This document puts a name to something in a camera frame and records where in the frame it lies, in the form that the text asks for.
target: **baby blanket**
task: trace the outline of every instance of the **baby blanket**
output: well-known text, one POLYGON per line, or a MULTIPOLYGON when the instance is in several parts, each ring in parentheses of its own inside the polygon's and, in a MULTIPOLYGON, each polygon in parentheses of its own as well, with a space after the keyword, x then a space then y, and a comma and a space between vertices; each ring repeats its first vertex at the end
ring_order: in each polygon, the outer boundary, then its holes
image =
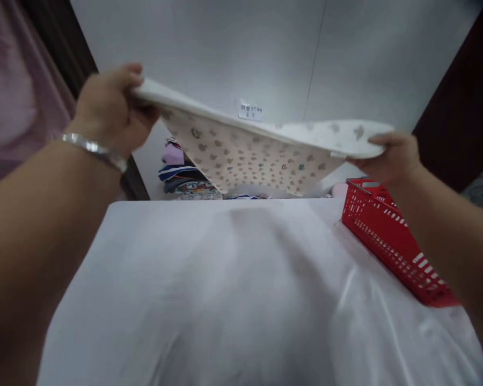
POLYGON ((160 109, 184 152, 221 193, 256 184, 302 196, 345 157, 382 154, 383 147, 367 140, 393 130, 384 123, 362 120, 246 121, 216 112, 150 79, 134 94, 160 109))

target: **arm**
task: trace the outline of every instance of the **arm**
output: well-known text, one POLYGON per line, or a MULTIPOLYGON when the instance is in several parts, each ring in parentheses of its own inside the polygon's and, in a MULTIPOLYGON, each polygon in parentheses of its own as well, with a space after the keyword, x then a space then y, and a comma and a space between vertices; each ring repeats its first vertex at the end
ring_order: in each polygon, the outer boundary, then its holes
MULTIPOLYGON (((128 107, 140 72, 133 64, 90 78, 66 131, 128 157, 156 120, 128 107)), ((35 384, 50 320, 119 181, 114 167, 62 141, 0 181, 0 384, 35 384)))
POLYGON ((388 188, 429 263, 469 314, 483 348, 483 210, 420 164, 414 137, 395 132, 371 142, 387 150, 352 162, 388 188))

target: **basket handle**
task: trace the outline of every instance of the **basket handle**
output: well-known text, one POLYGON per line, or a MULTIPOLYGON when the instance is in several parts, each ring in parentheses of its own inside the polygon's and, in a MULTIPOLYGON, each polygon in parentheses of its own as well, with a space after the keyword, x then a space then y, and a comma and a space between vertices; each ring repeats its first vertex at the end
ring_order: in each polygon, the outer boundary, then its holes
MULTIPOLYGON (((366 179, 368 177, 358 177, 359 179, 366 179)), ((348 184, 351 184, 352 186, 354 186, 356 189, 360 189, 362 192, 368 194, 368 195, 371 195, 372 196, 372 193, 369 192, 367 189, 363 189, 361 186, 359 185, 356 185, 354 182, 352 182, 351 180, 355 180, 355 179, 346 179, 345 181, 348 183, 348 184)))

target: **wall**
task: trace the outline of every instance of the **wall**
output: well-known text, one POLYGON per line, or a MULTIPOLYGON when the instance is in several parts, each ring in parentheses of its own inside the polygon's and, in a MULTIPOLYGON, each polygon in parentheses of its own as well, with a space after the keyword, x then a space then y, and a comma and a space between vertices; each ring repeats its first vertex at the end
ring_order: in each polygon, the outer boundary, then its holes
MULTIPOLYGON (((483 1, 71 0, 100 70, 126 61, 220 111, 267 122, 366 118, 412 131, 483 1)), ((166 128, 134 157, 152 199, 166 128)), ((361 172, 342 165, 318 187, 361 172)))

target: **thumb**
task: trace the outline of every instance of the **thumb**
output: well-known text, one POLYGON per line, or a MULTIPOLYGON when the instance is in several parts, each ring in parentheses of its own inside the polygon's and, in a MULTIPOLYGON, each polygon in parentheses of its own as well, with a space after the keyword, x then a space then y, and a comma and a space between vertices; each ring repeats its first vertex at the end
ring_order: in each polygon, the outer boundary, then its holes
POLYGON ((407 140, 408 137, 408 134, 390 131, 370 137, 369 142, 375 145, 401 145, 407 140))

